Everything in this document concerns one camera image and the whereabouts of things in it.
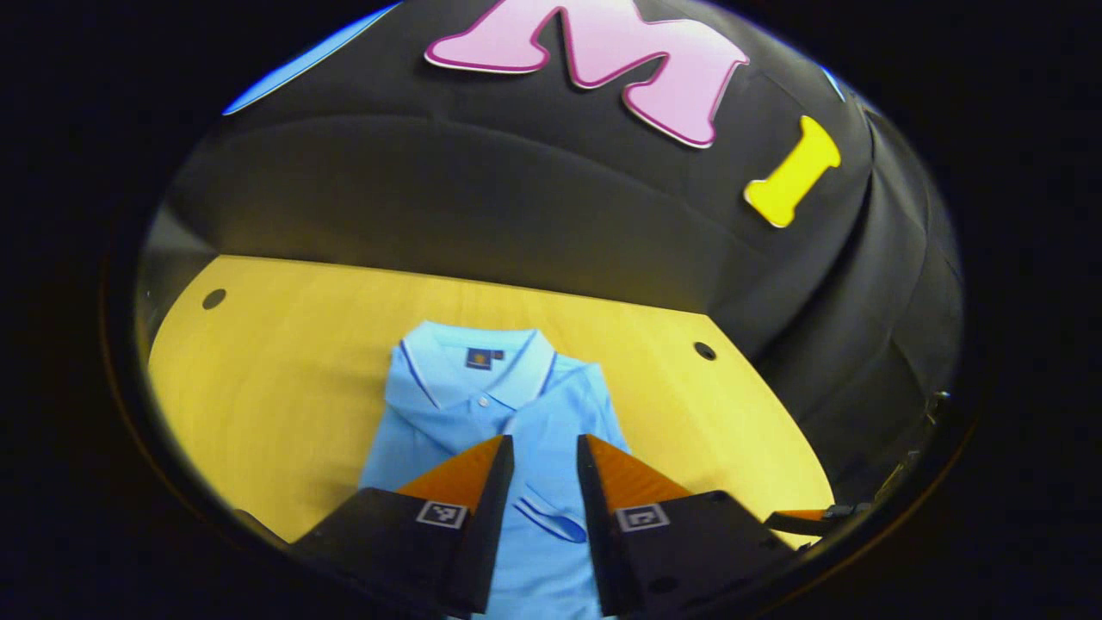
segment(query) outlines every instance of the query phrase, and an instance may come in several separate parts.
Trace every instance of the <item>shirt label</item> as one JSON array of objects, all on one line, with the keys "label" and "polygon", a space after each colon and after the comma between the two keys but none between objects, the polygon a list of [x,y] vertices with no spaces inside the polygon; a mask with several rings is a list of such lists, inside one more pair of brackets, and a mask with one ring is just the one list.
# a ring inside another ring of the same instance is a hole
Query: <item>shirt label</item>
[{"label": "shirt label", "polygon": [[479,371],[490,370],[494,360],[505,360],[505,351],[489,349],[467,349],[467,368]]}]

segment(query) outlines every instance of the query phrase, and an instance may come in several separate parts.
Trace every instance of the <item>shirt logo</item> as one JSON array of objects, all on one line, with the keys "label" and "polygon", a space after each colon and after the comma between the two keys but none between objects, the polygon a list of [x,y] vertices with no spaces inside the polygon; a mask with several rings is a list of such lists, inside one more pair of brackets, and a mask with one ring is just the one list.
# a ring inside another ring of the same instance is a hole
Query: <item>shirt logo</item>
[{"label": "shirt logo", "polygon": [[732,74],[749,58],[699,21],[645,22],[631,0],[500,0],[466,32],[429,45],[424,57],[463,70],[533,73],[551,57],[537,37],[560,12],[575,86],[597,88],[663,57],[653,77],[624,89],[624,104],[684,144],[712,145],[720,99]]},{"label": "shirt logo", "polygon": [[467,349],[467,368],[479,371],[488,371],[493,368],[494,360],[504,360],[505,351],[491,351],[489,349]]},{"label": "shirt logo", "polygon": [[425,502],[421,513],[417,515],[418,523],[439,525],[458,530],[467,516],[467,507],[445,504],[443,502]]},{"label": "shirt logo", "polygon": [[616,521],[619,522],[620,532],[637,532],[670,524],[662,507],[658,504],[620,509],[616,511]]}]

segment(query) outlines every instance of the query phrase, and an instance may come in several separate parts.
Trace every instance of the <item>light blue polo shirt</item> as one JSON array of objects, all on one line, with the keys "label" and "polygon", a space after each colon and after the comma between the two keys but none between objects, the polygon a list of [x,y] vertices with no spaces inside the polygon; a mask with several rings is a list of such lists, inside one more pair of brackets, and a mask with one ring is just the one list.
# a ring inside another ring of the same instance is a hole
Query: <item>light blue polo shirt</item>
[{"label": "light blue polo shirt", "polygon": [[424,323],[393,350],[386,401],[360,488],[395,491],[477,444],[512,436],[486,617],[601,618],[577,436],[628,449],[601,367],[559,356],[538,330]]}]

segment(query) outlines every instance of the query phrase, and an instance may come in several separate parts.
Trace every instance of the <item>blue light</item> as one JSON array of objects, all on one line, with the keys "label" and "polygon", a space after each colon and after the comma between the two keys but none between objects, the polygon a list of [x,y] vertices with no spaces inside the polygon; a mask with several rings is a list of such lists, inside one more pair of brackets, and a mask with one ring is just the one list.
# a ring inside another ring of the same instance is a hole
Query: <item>blue light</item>
[{"label": "blue light", "polygon": [[310,70],[311,67],[317,63],[324,61],[329,54],[336,52],[341,47],[344,47],[346,43],[355,39],[359,33],[368,29],[372,23],[379,20],[382,15],[390,12],[391,9],[401,4],[401,2],[391,4],[385,9],[380,9],[366,18],[356,21],[345,28],[338,30],[334,34],[329,35],[328,39],[322,41],[315,45],[312,50],[305,54],[299,56],[298,58],[289,62],[288,64],[279,67],[278,69],[266,75],[260,81],[252,85],[251,88],[245,91],[244,95],[237,98],[233,104],[223,111],[223,116],[229,116],[242,108],[271,95],[280,86],[283,86],[288,81],[291,81],[295,77],[299,77],[303,73]]},{"label": "blue light", "polygon": [[823,75],[825,75],[827,79],[830,80],[830,85],[834,87],[834,91],[838,93],[839,98],[844,101],[845,100],[845,95],[842,94],[842,87],[838,85],[838,80],[834,79],[834,76],[831,75],[830,72],[827,70],[825,68],[823,68],[823,67],[819,67],[819,68],[823,69]]}]

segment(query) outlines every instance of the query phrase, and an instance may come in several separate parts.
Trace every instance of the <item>shirt collar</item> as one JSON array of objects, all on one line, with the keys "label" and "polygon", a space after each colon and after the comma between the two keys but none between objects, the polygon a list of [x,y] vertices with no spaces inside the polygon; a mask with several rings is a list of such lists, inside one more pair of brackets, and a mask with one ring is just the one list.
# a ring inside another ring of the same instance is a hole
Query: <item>shirt collar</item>
[{"label": "shirt collar", "polygon": [[476,330],[425,322],[402,339],[401,348],[413,379],[437,410],[451,409],[479,393],[460,376],[442,342],[485,349],[519,348],[511,362],[506,360],[509,366],[505,373],[484,391],[511,410],[539,398],[555,358],[554,348],[539,330]]}]

